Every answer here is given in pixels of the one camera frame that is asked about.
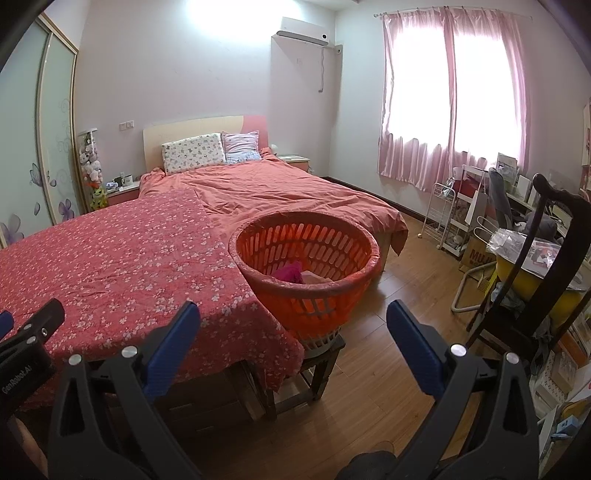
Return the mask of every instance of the ceiling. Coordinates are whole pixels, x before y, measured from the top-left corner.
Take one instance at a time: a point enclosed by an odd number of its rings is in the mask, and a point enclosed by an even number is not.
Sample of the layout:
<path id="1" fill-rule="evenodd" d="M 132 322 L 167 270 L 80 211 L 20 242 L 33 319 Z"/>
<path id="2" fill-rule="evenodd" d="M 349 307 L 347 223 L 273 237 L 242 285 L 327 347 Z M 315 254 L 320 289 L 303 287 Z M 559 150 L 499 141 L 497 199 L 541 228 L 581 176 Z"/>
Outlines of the ceiling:
<path id="1" fill-rule="evenodd" d="M 311 4 L 320 5 L 331 10 L 343 10 L 351 5 L 358 4 L 361 0 L 305 0 Z"/>

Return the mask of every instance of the bed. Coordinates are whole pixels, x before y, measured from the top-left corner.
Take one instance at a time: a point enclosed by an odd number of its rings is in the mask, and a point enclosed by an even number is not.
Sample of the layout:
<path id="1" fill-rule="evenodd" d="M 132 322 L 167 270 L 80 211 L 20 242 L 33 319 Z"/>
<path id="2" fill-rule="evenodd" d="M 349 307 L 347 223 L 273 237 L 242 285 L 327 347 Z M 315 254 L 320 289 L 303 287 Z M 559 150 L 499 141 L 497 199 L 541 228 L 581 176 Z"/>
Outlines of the bed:
<path id="1" fill-rule="evenodd" d="M 166 176 L 162 144 L 198 135 L 259 131 L 262 161 L 210 166 Z M 156 125 L 144 130 L 147 174 L 140 198 L 178 189 L 192 189 L 227 243 L 235 229 L 260 213 L 311 210 L 343 216 L 364 226 L 380 246 L 382 267 L 390 247 L 400 254 L 408 229 L 399 211 L 362 192 L 315 177 L 279 160 L 268 148 L 265 118 L 231 116 Z"/>

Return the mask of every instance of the sliding wardrobe door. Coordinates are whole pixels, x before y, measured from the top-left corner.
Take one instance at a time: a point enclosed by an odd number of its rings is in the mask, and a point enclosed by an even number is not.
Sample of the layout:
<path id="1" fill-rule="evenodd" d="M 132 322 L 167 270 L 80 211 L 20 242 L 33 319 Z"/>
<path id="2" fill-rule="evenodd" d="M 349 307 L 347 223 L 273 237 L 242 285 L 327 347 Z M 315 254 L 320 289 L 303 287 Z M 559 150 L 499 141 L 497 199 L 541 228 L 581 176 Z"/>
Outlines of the sliding wardrobe door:
<path id="1" fill-rule="evenodd" d="M 49 33 L 33 24 L 0 72 L 0 243 L 51 226 L 37 151 L 37 89 Z"/>
<path id="2" fill-rule="evenodd" d="M 39 136 L 41 163 L 49 185 L 55 223 L 80 215 L 77 172 L 72 143 L 72 80 L 76 55 L 52 35 L 41 73 Z"/>

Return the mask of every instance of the baseboard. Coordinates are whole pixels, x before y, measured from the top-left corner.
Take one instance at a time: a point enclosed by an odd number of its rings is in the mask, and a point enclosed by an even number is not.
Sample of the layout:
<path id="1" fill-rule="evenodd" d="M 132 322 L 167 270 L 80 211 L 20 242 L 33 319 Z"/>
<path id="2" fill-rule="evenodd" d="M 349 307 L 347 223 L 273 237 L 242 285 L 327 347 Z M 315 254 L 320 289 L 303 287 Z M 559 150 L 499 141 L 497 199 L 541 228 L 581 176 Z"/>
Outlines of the baseboard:
<path id="1" fill-rule="evenodd" d="M 389 200 L 387 198 L 384 198 L 384 197 L 382 197 L 380 195 L 376 195 L 375 193 L 369 192 L 367 190 L 360 189 L 359 187 L 356 187 L 355 185 L 351 185 L 350 183 L 347 183 L 345 181 L 334 179 L 333 177 L 322 177 L 322 178 L 325 179 L 325 180 L 331 181 L 332 183 L 336 183 L 338 185 L 342 185 L 343 187 L 348 187 L 351 190 L 356 190 L 357 192 L 367 193 L 368 195 L 371 195 L 372 197 L 376 197 L 377 199 L 380 199 L 382 202 L 387 203 L 391 207 L 396 208 L 396 210 L 398 210 L 399 212 L 402 212 L 405 215 L 408 215 L 410 217 L 416 218 L 420 222 L 424 222 L 425 221 L 425 216 L 424 215 L 421 215 L 420 213 L 415 212 L 414 210 L 411 210 L 410 208 L 406 208 L 404 205 L 399 205 L 396 202 L 393 202 L 392 200 Z"/>

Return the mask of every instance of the red floral bedsheet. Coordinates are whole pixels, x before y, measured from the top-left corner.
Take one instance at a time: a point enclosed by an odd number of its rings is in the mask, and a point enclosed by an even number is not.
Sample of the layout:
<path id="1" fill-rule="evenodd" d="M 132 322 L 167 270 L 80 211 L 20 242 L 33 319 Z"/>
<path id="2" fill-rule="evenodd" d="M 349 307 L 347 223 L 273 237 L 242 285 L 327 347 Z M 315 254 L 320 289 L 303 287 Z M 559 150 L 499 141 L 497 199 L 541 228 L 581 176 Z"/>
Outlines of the red floral bedsheet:
<path id="1" fill-rule="evenodd" d="M 0 311 L 15 327 L 53 297 L 66 311 L 46 344 L 58 369 L 73 353 L 101 359 L 140 343 L 186 300 L 202 326 L 178 381 L 246 359 L 277 389 L 302 362 L 301 345 L 254 296 L 192 189 L 90 213 L 0 251 Z M 27 407 L 51 403 L 58 377 Z"/>

